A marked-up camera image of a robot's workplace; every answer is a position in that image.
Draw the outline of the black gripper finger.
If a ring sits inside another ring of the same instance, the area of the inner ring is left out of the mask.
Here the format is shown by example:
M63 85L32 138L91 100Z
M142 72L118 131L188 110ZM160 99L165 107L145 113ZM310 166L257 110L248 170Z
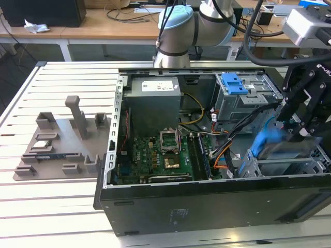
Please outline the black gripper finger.
M281 108L276 114L276 120L282 122L289 121L299 109L300 105L308 99L310 99L310 96L307 94L306 90L291 89L287 92L284 100L282 101Z
M291 142L308 136L322 137L330 131L330 88L310 87L295 95L290 106L301 112L300 123L293 129Z

